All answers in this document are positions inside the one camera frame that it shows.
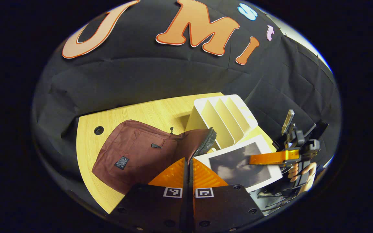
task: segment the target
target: hand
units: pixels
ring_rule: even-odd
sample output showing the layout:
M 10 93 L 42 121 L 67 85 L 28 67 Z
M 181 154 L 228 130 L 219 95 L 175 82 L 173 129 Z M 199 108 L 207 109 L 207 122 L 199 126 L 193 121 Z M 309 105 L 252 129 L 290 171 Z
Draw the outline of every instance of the hand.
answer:
M 310 181 L 315 175 L 316 166 L 317 166 L 316 163 L 312 162 L 305 169 L 303 169 L 302 174 L 306 174 L 307 172 L 309 172 L 308 181 Z M 296 163 L 293 166 L 293 168 L 289 170 L 289 175 L 287 176 L 287 178 L 291 179 L 290 182 L 293 183 L 297 180 L 297 178 L 299 177 L 299 176 L 296 176 L 298 171 L 299 171 L 299 163 Z

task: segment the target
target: light wood tabletop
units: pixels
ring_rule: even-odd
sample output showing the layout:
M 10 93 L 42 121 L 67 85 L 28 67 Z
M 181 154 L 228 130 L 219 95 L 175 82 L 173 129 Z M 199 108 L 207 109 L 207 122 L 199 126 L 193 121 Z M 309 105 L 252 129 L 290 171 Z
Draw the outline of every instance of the light wood tabletop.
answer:
M 174 134 L 181 134 L 185 132 L 194 100 L 214 96 L 223 96 L 223 94 L 209 93 L 160 99 L 81 116 L 77 127 L 77 161 L 83 181 L 96 202 L 107 213 L 111 213 L 124 197 L 92 173 L 101 147 L 116 126 L 132 119 L 166 132 L 170 132 L 170 127 L 173 127 Z M 104 132 L 96 135 L 95 128 L 99 126 L 104 128 Z M 275 151 L 271 144 L 272 140 L 258 126 L 244 140 L 259 134 L 262 134 L 271 150 Z

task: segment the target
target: white desk organizer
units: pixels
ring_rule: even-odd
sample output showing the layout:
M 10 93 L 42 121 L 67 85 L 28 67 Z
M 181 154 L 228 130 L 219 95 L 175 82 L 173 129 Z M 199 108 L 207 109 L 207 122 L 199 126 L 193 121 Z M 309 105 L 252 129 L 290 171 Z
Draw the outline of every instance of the white desk organizer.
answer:
M 236 94 L 196 99 L 185 131 L 210 128 L 217 133 L 215 149 L 232 146 L 257 127 L 257 120 Z

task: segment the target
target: black zipper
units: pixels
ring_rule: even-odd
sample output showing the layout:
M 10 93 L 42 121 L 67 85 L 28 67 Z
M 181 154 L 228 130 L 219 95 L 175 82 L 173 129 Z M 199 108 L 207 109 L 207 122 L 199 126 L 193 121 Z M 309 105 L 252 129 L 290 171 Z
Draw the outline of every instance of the black zipper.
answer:
M 200 152 L 203 149 L 203 147 L 207 144 L 208 140 L 211 138 L 211 135 L 213 134 L 214 129 L 212 127 L 209 128 L 209 129 L 210 129 L 210 131 L 209 131 L 208 135 L 206 136 L 206 138 L 202 142 L 202 144 L 198 147 L 198 149 L 193 153 L 191 159 L 189 159 L 189 161 L 188 161 L 188 164 L 191 163 L 191 160 L 195 157 L 195 155 L 197 155 L 198 152 Z

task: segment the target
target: brown backpack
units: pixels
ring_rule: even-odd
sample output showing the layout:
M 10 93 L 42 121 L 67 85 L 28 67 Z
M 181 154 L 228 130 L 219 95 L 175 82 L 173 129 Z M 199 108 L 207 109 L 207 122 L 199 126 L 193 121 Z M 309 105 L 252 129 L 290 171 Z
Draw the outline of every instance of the brown backpack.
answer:
M 175 135 L 139 121 L 120 123 L 100 149 L 92 172 L 109 187 L 126 194 L 136 183 L 148 184 L 181 158 L 188 163 L 207 153 L 216 132 L 195 129 Z

